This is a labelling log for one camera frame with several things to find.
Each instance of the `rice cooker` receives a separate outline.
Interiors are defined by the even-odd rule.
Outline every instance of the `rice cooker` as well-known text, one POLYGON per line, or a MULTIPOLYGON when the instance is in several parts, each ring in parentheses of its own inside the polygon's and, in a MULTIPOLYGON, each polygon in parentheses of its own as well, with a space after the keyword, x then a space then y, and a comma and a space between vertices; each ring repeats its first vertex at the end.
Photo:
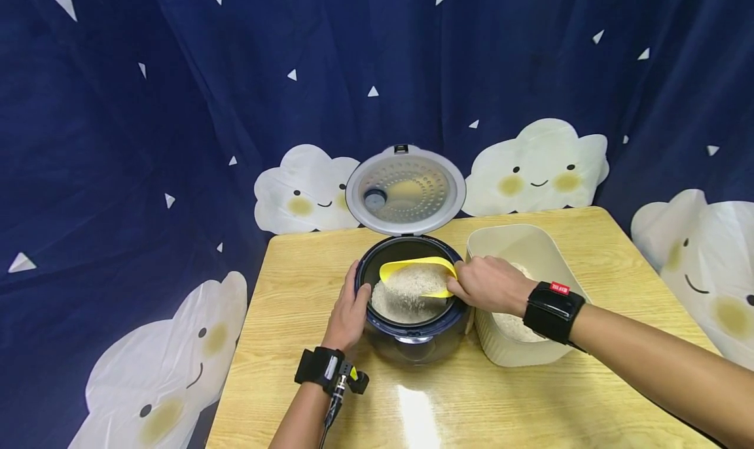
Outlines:
MULTIPOLYGON (((388 235, 372 246, 356 271, 358 290, 373 287, 386 262, 439 256, 450 262, 461 255, 426 236, 458 214, 466 199, 466 183, 447 158, 412 145, 396 145, 362 162, 346 183, 351 214, 367 228, 388 235)), ((376 351, 397 363, 426 364, 450 355, 471 324, 470 306, 455 296, 445 309, 416 324, 402 324, 367 306, 365 335, 376 351)))

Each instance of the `black rice cooker body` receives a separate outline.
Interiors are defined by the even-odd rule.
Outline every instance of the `black rice cooker body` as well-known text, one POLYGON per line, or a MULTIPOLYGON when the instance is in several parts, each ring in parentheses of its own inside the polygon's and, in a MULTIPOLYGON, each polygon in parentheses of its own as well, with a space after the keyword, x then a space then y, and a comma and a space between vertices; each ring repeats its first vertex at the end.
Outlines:
MULTIPOLYGON (((379 281, 379 268, 385 262, 439 256, 450 262, 461 260, 456 250, 431 236, 397 236, 372 246, 356 270, 358 290, 362 284, 374 287, 379 281)), ((466 335, 471 307, 456 296, 447 299, 447 307, 435 318, 413 325, 404 325, 378 315, 367 306, 365 334, 378 353, 397 363, 413 365, 432 363, 453 353, 466 335)))

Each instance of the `red label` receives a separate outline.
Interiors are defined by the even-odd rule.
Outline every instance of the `red label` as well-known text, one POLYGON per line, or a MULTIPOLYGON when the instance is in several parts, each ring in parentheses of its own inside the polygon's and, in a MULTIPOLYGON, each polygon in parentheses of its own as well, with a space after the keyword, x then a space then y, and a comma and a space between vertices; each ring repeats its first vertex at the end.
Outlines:
POLYGON ((559 294, 568 295, 571 291, 571 287, 559 284, 557 282, 552 282, 552 284, 550 284, 550 290, 559 294))

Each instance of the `navy fabric backdrop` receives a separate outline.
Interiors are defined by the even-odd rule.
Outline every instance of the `navy fabric backdrop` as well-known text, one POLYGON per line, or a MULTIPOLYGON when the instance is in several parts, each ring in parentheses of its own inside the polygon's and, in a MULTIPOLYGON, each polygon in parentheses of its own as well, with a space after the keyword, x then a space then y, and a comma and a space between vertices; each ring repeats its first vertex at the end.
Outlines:
POLYGON ((754 201, 752 0, 436 2, 0 0, 3 446, 67 446, 100 355, 202 282, 250 298, 254 182, 302 143, 468 175, 554 117, 608 138, 594 203, 625 229, 693 187, 754 201))

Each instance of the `beige container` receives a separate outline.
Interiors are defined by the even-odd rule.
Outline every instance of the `beige container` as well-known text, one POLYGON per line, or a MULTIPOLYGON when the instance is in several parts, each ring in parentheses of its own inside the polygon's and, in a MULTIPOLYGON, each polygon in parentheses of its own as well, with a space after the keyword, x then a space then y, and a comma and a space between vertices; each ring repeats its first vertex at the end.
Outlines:
MULTIPOLYGON (((474 256, 495 256, 517 262, 529 270, 534 280, 567 285, 590 302, 555 241, 537 226, 518 224, 482 228, 469 236, 466 251, 467 260, 474 256)), ((475 324, 487 358, 504 367, 550 364, 573 350, 571 346, 551 340, 525 343, 508 338, 495 324, 491 312, 484 310, 476 310, 475 324)))

